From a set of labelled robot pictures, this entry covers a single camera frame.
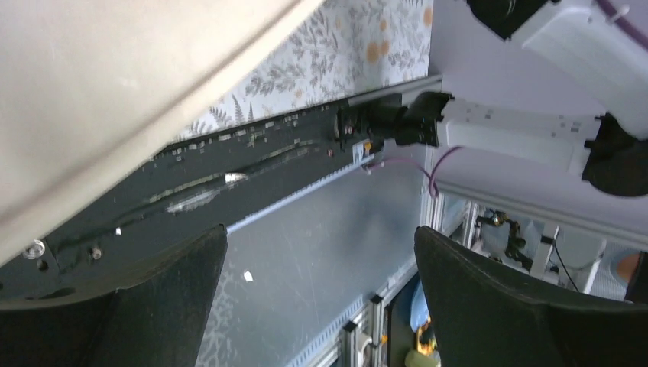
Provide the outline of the cream perforated large basket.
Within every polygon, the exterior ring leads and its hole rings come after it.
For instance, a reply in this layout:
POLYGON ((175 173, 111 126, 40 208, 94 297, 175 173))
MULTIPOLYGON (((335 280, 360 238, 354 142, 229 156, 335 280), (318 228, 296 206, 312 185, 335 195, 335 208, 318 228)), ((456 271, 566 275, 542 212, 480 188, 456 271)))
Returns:
POLYGON ((115 186, 316 1, 3 1, 1 260, 115 186))

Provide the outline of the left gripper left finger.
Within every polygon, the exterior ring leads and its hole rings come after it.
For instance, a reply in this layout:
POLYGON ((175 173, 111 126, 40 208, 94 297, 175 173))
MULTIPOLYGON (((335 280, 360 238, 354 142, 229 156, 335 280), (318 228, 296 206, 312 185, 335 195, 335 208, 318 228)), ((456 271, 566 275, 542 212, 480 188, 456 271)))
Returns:
POLYGON ((83 302, 1 313, 3 366, 193 366, 228 247, 223 225, 151 278, 83 302))

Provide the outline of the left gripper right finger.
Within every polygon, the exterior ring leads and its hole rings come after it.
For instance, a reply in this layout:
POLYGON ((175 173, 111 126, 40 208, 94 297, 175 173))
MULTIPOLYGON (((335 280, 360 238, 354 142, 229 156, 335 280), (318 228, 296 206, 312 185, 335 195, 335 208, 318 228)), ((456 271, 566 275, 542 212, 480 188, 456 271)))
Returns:
POLYGON ((444 366, 645 366, 647 308, 533 278, 427 226, 416 263, 444 366))

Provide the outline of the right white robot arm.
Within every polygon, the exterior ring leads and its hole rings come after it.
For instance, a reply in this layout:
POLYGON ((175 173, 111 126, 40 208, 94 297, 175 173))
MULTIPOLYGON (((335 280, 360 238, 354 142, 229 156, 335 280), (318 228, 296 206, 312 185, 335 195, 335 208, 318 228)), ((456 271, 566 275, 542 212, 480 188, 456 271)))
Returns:
POLYGON ((375 135, 497 152, 617 197, 647 194, 647 38, 611 1, 439 1, 442 90, 375 102, 375 135))

